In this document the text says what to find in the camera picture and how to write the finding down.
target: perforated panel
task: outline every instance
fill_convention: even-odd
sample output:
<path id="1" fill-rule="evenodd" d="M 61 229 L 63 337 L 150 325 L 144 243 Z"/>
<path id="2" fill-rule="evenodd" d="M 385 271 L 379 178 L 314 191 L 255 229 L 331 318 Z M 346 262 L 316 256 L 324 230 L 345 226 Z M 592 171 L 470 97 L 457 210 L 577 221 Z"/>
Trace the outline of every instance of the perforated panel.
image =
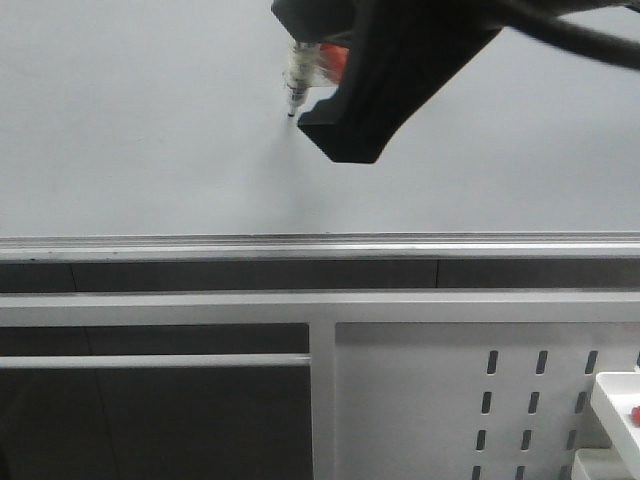
<path id="1" fill-rule="evenodd" d="M 337 478 L 555 480 L 609 441 L 599 371 L 633 370 L 640 326 L 338 324 Z"/>

